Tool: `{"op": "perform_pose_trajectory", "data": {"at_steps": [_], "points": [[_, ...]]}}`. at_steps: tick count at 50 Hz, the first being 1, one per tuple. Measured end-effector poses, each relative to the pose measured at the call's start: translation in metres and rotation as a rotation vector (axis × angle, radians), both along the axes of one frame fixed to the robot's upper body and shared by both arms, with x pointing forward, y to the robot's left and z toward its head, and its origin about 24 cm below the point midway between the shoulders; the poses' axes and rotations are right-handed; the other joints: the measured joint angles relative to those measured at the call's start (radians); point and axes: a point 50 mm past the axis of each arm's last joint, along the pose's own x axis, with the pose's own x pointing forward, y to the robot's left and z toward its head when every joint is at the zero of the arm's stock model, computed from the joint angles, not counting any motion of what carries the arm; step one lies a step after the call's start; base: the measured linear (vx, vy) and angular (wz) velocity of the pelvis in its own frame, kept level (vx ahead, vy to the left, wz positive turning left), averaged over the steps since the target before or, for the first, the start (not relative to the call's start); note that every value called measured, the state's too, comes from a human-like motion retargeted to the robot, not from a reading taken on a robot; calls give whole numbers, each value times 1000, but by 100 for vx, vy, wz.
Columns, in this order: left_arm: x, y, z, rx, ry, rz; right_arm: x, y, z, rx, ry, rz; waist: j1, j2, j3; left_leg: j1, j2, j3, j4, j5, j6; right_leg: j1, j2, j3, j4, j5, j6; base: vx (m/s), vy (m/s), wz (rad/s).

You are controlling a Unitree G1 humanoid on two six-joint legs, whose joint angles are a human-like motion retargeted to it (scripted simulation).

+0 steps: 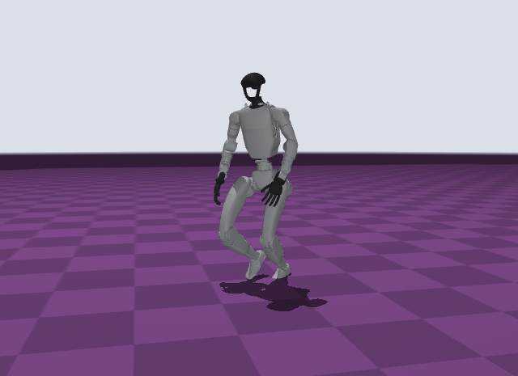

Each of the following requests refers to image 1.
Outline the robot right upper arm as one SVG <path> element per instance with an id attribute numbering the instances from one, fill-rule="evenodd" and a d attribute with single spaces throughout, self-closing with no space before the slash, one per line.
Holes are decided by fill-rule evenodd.
<path id="1" fill-rule="evenodd" d="M 226 151 L 235 152 L 237 147 L 236 138 L 240 131 L 240 119 L 239 119 L 240 110 L 231 113 L 229 116 L 229 127 L 227 131 L 227 144 Z"/>

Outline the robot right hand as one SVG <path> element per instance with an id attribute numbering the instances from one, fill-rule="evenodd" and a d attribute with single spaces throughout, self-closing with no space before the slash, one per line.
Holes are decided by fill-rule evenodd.
<path id="1" fill-rule="evenodd" d="M 220 196 L 219 189 L 220 189 L 221 184 L 224 184 L 224 178 L 225 178 L 225 173 L 224 172 L 220 172 L 218 179 L 216 179 L 217 182 L 216 182 L 216 185 L 214 187 L 214 202 L 217 205 L 221 205 L 221 203 L 217 199 L 217 196 Z"/>

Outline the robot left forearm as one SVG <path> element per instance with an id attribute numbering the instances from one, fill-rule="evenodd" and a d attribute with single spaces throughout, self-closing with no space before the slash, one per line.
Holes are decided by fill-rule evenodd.
<path id="1" fill-rule="evenodd" d="M 289 140 L 287 142 L 287 151 L 283 153 L 283 158 L 281 162 L 281 166 L 279 167 L 278 171 L 279 175 L 278 178 L 281 178 L 285 181 L 288 173 L 291 171 L 291 166 L 293 161 L 295 160 L 295 157 L 297 155 L 297 142 L 295 140 Z"/>

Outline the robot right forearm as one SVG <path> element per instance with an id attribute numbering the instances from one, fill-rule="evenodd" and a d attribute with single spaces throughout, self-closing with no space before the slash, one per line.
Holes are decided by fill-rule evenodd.
<path id="1" fill-rule="evenodd" d="M 227 179 L 227 173 L 229 171 L 230 164 L 231 164 L 231 159 L 232 159 L 232 156 L 233 156 L 230 152 L 226 152 L 225 151 L 226 144 L 227 144 L 227 141 L 225 141 L 225 143 L 224 143 L 223 152 L 222 152 L 222 158 L 221 158 L 220 165 L 219 165 L 219 173 L 220 172 L 224 172 L 225 173 L 224 180 Z M 219 173 L 218 173 L 218 177 L 219 177 Z"/>

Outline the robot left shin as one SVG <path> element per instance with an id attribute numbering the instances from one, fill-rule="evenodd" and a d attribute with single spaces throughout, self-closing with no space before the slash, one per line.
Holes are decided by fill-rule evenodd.
<path id="1" fill-rule="evenodd" d="M 270 242 L 270 249 L 264 247 L 262 249 L 270 261 L 276 265 L 276 267 L 281 269 L 284 268 L 283 270 L 287 269 L 287 265 L 283 257 L 282 244 L 278 240 L 278 236 L 276 234 Z"/>

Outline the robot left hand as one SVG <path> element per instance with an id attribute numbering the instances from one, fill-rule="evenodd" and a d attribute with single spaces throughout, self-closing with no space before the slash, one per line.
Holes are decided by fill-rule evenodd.
<path id="1" fill-rule="evenodd" d="M 280 171 L 279 171 L 280 172 Z M 285 184 L 286 180 L 284 181 L 283 179 L 281 178 L 278 178 L 278 175 L 279 175 L 279 172 L 277 172 L 276 176 L 274 177 L 274 181 L 271 182 L 271 184 L 268 184 L 267 186 L 265 186 L 261 192 L 264 192 L 267 188 L 269 188 L 269 191 L 266 193 L 266 195 L 264 196 L 264 198 L 261 200 L 261 201 L 264 201 L 266 199 L 266 197 L 270 194 L 270 197 L 268 198 L 267 202 L 265 203 L 265 205 L 267 205 L 270 201 L 270 199 L 272 198 L 272 196 L 274 195 L 272 201 L 270 202 L 269 206 L 271 206 L 274 201 L 275 201 L 275 198 L 276 196 L 278 195 L 277 197 L 277 200 L 275 201 L 274 203 L 274 206 L 276 206 L 276 204 L 278 203 L 279 201 L 279 198 L 280 198 L 280 195 L 282 194 L 282 185 Z M 286 178 L 287 179 L 287 178 Z"/>

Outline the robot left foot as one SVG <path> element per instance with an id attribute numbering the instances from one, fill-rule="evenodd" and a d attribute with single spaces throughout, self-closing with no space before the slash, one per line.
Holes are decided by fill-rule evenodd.
<path id="1" fill-rule="evenodd" d="M 289 264 L 287 264 L 287 269 L 283 270 L 281 268 L 278 268 L 277 271 L 275 272 L 275 274 L 272 276 L 272 278 L 276 278 L 276 279 L 279 279 L 279 278 L 283 278 L 285 276 L 287 276 L 288 274 L 291 273 L 291 266 Z"/>

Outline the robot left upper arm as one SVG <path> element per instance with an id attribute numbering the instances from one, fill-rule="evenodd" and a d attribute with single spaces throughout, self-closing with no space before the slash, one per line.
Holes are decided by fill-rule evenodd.
<path id="1" fill-rule="evenodd" d="M 296 140 L 294 129 L 292 128 L 289 112 L 285 108 L 271 108 L 271 116 L 273 120 L 278 122 L 278 126 L 282 132 L 282 135 L 286 138 L 286 142 L 283 144 L 283 149 L 287 151 L 287 142 L 289 140 Z M 298 148 L 298 142 L 297 142 Z"/>

